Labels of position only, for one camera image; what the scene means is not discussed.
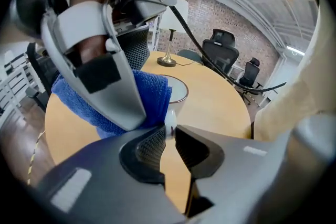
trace ceiling light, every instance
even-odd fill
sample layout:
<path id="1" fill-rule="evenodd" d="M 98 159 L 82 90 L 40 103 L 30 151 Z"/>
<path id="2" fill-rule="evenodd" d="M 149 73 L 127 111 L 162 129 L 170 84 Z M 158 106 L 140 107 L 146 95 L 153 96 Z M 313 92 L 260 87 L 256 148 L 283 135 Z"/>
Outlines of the ceiling light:
<path id="1" fill-rule="evenodd" d="M 287 46 L 287 49 L 292 50 L 292 51 L 294 51 L 294 52 L 296 52 L 296 53 L 298 53 L 298 54 L 305 55 L 304 52 L 299 51 L 299 50 L 297 50 L 297 49 L 294 49 L 294 48 L 292 48 L 292 47 Z"/>

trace lamp base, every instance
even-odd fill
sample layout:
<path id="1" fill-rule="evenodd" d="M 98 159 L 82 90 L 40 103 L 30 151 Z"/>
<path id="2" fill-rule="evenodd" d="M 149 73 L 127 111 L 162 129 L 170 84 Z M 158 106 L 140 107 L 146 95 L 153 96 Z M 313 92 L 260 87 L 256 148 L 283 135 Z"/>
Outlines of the lamp base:
<path id="1" fill-rule="evenodd" d="M 173 60 L 172 58 L 158 57 L 156 62 L 160 66 L 164 66 L 164 67 L 175 67 L 176 66 L 176 61 Z"/>

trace wooden tabletop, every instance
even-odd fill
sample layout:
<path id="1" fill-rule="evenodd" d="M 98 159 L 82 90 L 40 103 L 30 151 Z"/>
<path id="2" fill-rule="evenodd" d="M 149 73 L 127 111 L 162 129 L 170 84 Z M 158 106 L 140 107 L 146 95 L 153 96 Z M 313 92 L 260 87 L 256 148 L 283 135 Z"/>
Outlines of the wooden tabletop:
<path id="1" fill-rule="evenodd" d="M 142 70 L 166 74 L 184 81 L 189 88 L 178 124 L 234 137 L 250 137 L 250 117 L 237 91 L 213 70 L 198 63 L 187 66 L 162 67 L 156 63 L 164 53 L 153 51 Z M 172 58 L 181 65 L 192 61 L 177 55 Z M 46 139 L 56 164 L 99 139 L 96 128 L 73 114 L 54 94 L 51 95 L 45 119 Z M 175 141 L 166 141 L 161 158 L 166 193 L 180 212 L 184 212 L 190 173 L 182 162 Z"/>

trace black office chair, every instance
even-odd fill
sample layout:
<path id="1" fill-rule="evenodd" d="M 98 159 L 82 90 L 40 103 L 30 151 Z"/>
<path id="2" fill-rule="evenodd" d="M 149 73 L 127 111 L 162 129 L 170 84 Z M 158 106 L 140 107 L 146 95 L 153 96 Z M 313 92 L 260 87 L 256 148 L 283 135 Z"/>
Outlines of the black office chair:
<path id="1" fill-rule="evenodd" d="M 260 62 L 256 58 L 252 58 L 250 62 L 247 62 L 245 65 L 244 75 L 240 78 L 239 83 L 243 86 L 253 88 L 253 84 L 255 83 L 256 78 L 260 71 L 259 66 L 260 66 Z M 255 89 L 262 87 L 260 83 L 257 82 L 257 84 L 258 86 L 255 87 Z M 253 95 L 258 95 L 257 92 L 253 92 L 253 91 L 243 91 L 243 92 L 238 92 L 238 93 L 244 101 L 246 100 L 248 102 L 248 105 L 251 104 L 251 101 L 246 97 L 246 95 L 248 93 L 253 94 Z"/>
<path id="2" fill-rule="evenodd" d="M 227 45 L 227 46 L 236 46 L 236 39 L 234 34 L 221 30 L 221 29 L 214 29 L 212 37 L 210 38 L 211 41 L 220 43 L 222 45 Z"/>
<path id="3" fill-rule="evenodd" d="M 195 62 L 202 63 L 202 57 L 198 55 L 198 53 L 192 50 L 180 50 L 177 53 L 178 56 L 193 60 Z"/>
<path id="4" fill-rule="evenodd" d="M 239 57 L 239 51 L 236 48 L 209 39 L 203 41 L 203 49 L 224 73 L 230 71 L 232 65 Z M 202 57 L 202 62 L 206 67 L 219 73 L 204 57 Z"/>
<path id="5" fill-rule="evenodd" d="M 40 78 L 45 92 L 39 92 L 32 87 L 26 89 L 26 95 L 37 103 L 37 105 L 46 112 L 47 103 L 51 95 L 51 87 L 59 75 L 53 61 L 49 57 L 40 56 L 35 51 L 35 43 L 29 43 L 27 47 L 27 56 L 31 66 Z"/>

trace brick wall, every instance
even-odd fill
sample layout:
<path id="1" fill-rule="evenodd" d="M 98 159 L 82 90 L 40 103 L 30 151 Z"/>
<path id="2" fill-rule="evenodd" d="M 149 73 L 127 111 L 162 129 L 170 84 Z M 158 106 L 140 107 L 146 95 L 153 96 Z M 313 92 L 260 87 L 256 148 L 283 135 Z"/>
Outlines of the brick wall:
<path id="1" fill-rule="evenodd" d="M 269 40 L 247 19 L 215 0 L 186 0 L 189 3 L 188 25 L 200 44 L 209 39 L 214 28 L 229 31 L 235 35 L 239 58 L 236 61 L 241 67 L 252 57 L 260 61 L 260 73 L 257 81 L 264 84 L 271 75 L 279 54 Z M 169 42 L 169 31 L 162 30 L 158 45 L 159 51 L 166 51 Z M 175 33 L 173 46 L 176 54 L 181 49 L 197 51 L 187 34 Z"/>

